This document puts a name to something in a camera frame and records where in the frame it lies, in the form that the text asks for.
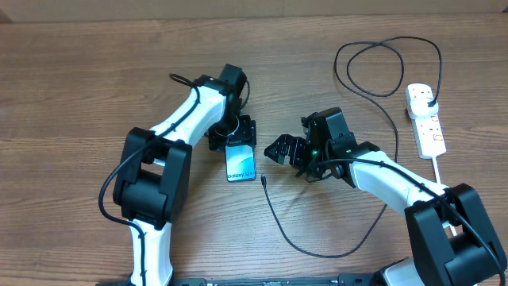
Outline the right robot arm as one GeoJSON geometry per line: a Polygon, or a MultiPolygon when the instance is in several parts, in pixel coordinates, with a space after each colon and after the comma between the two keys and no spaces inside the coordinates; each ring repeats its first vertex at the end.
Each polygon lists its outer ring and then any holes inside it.
{"type": "Polygon", "coordinates": [[[391,160],[371,142],[356,142],[338,107],[301,119],[305,137],[280,135],[266,157],[288,162],[309,181],[330,176],[368,192],[406,222],[411,257],[372,274],[339,276],[341,285],[476,285],[498,275],[507,258],[478,192],[448,187],[391,160]]]}

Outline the Samsung Galaxy smartphone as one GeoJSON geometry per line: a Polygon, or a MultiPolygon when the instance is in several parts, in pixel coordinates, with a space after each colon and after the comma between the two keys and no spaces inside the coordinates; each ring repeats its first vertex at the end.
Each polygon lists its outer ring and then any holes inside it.
{"type": "Polygon", "coordinates": [[[256,162],[252,146],[226,146],[225,160],[228,182],[241,182],[256,178],[256,162]]]}

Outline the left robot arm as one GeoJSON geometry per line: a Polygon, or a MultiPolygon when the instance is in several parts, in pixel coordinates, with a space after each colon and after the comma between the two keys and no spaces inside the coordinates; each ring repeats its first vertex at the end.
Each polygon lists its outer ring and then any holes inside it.
{"type": "Polygon", "coordinates": [[[194,147],[207,137],[213,152],[225,154],[226,179],[256,178],[256,123],[242,114],[241,92],[249,88],[241,68],[226,64],[217,77],[194,80],[172,74],[190,88],[184,103],[151,129],[133,128],[126,136],[114,182],[114,203],[133,240],[133,271],[127,285],[170,285],[171,227],[187,197],[194,147]]]}

